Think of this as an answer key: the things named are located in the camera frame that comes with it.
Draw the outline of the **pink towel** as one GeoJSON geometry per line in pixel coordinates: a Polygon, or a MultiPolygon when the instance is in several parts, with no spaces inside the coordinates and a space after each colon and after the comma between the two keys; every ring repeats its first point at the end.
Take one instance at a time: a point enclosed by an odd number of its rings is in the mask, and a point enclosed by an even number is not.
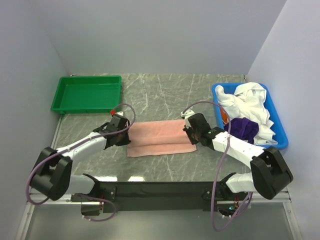
{"type": "Polygon", "coordinates": [[[137,158],[196,151],[197,147],[183,131],[184,126],[182,119],[135,122],[128,131],[127,156],[137,158]]]}

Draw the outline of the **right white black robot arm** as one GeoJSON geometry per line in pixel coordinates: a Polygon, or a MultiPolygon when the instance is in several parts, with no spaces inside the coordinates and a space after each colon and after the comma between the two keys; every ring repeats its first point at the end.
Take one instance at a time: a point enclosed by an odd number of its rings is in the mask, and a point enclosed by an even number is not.
{"type": "Polygon", "coordinates": [[[231,200],[238,193],[257,192],[271,200],[294,180],[277,148],[253,145],[222,128],[211,128],[203,114],[192,110],[182,112],[180,116],[185,122],[183,130],[193,145],[200,143],[226,153],[250,169],[249,173],[231,173],[217,182],[218,193],[224,199],[231,200]]]}

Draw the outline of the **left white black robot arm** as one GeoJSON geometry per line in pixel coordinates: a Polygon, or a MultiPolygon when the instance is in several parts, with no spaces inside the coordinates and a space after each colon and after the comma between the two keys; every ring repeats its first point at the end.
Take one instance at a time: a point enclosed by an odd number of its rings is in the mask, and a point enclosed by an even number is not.
{"type": "Polygon", "coordinates": [[[73,144],[58,149],[43,149],[28,185],[53,201],[65,194],[82,194],[89,201],[97,200],[103,195],[102,183],[89,174],[72,175],[73,166],[112,146],[128,145],[129,126],[130,121],[126,117],[115,114],[110,122],[73,144]]]}

